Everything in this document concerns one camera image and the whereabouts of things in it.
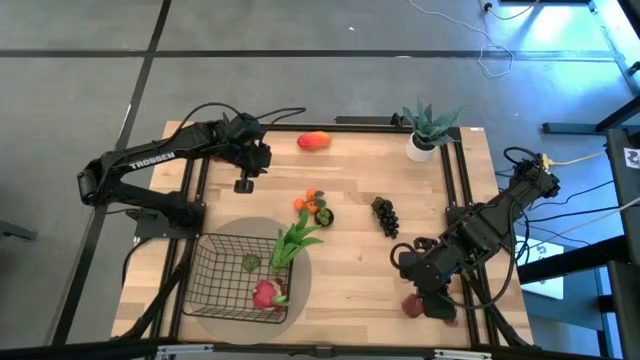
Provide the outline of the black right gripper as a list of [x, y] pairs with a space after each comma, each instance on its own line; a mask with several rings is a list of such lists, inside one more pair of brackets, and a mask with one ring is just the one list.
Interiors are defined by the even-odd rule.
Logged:
[[424, 316], [440, 320], [457, 317], [455, 306], [450, 303], [448, 280], [434, 265], [424, 261], [409, 265], [407, 279], [415, 286], [414, 293], [422, 297]]

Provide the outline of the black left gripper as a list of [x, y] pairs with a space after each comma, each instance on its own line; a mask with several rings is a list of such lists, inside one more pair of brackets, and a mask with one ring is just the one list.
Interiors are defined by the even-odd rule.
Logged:
[[262, 141], [250, 140], [243, 144], [230, 144], [223, 151], [223, 159], [241, 170], [234, 183], [234, 192], [251, 194], [254, 181], [250, 177], [265, 174], [272, 159], [271, 147]]

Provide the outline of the leafy tangerine cluster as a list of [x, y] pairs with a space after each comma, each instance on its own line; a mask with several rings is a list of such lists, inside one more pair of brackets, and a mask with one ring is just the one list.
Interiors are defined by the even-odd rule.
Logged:
[[321, 208], [326, 206], [324, 192], [315, 188], [309, 188], [305, 193], [305, 197], [296, 199], [293, 206], [297, 212], [307, 210], [310, 214], [315, 215]]

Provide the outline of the green leafy vegetable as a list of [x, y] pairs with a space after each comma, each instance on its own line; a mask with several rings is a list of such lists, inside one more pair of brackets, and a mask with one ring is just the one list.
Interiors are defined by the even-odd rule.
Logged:
[[286, 268], [306, 247], [324, 243], [323, 240], [311, 236], [312, 232], [321, 229], [322, 226], [308, 226], [309, 217], [310, 212], [304, 209], [300, 213], [298, 222], [292, 224], [286, 233], [282, 229], [278, 230], [278, 237], [269, 261], [269, 268], [273, 274]]

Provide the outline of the red orange mango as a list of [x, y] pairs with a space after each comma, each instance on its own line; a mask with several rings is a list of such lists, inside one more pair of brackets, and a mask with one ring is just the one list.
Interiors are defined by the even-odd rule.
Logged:
[[296, 144], [304, 151], [315, 151], [328, 147], [331, 144], [331, 137], [327, 132], [314, 131], [299, 136]]

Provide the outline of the black grape bunch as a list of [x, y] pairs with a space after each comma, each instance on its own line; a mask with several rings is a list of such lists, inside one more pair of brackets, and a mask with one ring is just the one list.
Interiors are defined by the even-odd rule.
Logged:
[[393, 203], [388, 199], [376, 197], [371, 203], [371, 208], [378, 218], [378, 223], [384, 235], [395, 239], [399, 233], [399, 223]]

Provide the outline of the black wire basket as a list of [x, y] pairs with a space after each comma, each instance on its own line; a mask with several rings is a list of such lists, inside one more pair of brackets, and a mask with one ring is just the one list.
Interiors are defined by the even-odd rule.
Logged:
[[[209, 233], [196, 245], [188, 287], [183, 300], [183, 313], [198, 319], [221, 319], [244, 322], [281, 324], [287, 309], [262, 311], [254, 307], [252, 290], [259, 280], [281, 278], [284, 291], [290, 293], [292, 266], [277, 274], [269, 268], [275, 238]], [[241, 267], [246, 254], [261, 257], [259, 269], [248, 273]]]

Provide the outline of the pink dragon fruit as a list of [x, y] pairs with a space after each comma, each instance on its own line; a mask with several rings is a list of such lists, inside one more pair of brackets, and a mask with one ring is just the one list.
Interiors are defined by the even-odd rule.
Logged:
[[282, 311], [289, 305], [281, 278], [259, 280], [252, 290], [255, 308], [262, 311]]

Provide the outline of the white box on floor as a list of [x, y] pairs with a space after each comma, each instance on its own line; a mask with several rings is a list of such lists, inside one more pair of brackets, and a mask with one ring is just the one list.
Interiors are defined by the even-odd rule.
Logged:
[[[564, 247], [561, 245], [542, 243], [535, 239], [529, 239], [527, 245], [524, 245], [525, 238], [519, 235], [516, 236], [516, 240], [516, 264], [518, 267], [564, 253]], [[551, 299], [562, 300], [564, 298], [564, 278], [556, 277], [521, 284], [521, 289]]]

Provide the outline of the round grey mat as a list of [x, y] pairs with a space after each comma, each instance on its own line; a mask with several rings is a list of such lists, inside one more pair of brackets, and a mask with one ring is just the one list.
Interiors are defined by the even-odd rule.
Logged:
[[[248, 217], [232, 220], [219, 226], [210, 233], [228, 235], [246, 235], [253, 237], [275, 238], [278, 230], [286, 232], [290, 223], [280, 223], [264, 217]], [[290, 263], [292, 277], [287, 318], [281, 324], [264, 324], [221, 319], [198, 319], [183, 313], [183, 324], [179, 337], [191, 341], [226, 342], [235, 345], [254, 345], [276, 339], [289, 329], [301, 315], [311, 290], [311, 261], [306, 250], [298, 254]]]

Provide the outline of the black bar behind table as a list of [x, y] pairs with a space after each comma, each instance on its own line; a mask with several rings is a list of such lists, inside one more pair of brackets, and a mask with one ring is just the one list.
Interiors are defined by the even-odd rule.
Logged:
[[336, 124], [341, 125], [389, 125], [398, 126], [404, 118], [397, 114], [392, 116], [337, 116]]

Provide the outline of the potted plant in white pot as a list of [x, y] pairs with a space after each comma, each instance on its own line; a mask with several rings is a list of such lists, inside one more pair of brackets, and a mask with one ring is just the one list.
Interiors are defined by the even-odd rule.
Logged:
[[415, 162], [426, 162], [433, 158], [437, 148], [455, 142], [454, 136], [448, 133], [459, 118], [461, 108], [433, 116], [432, 105], [425, 106], [418, 99], [416, 113], [409, 108], [402, 108], [403, 117], [410, 123], [412, 133], [405, 148], [406, 155]]

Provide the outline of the black side desk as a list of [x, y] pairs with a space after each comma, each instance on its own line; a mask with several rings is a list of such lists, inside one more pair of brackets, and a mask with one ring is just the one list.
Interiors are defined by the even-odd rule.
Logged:
[[640, 360], [640, 169], [628, 168], [624, 148], [640, 149], [640, 125], [622, 124], [640, 114], [640, 95], [596, 124], [592, 134], [605, 134], [619, 206], [609, 216], [621, 217], [624, 233], [561, 255], [527, 264], [520, 281], [538, 282], [575, 272], [606, 267], [612, 295], [599, 301], [616, 314], [625, 360]]

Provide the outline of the black overhead rig bar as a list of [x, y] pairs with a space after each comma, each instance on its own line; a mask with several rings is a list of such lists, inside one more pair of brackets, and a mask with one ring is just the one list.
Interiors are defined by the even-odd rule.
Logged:
[[621, 360], [540, 349], [477, 345], [470, 348], [385, 347], [342, 345], [234, 345], [180, 343], [172, 338], [112, 340], [0, 350], [0, 360], [132, 360], [151, 356], [249, 353], [304, 355], [317, 359], [338, 356], [419, 357], [426, 360]]

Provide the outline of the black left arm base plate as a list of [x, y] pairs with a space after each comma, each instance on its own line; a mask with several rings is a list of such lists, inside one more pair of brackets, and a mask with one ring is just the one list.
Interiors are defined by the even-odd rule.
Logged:
[[204, 203], [187, 202], [185, 206], [162, 210], [142, 208], [128, 210], [126, 214], [136, 222], [136, 237], [183, 239], [200, 236], [205, 212]]

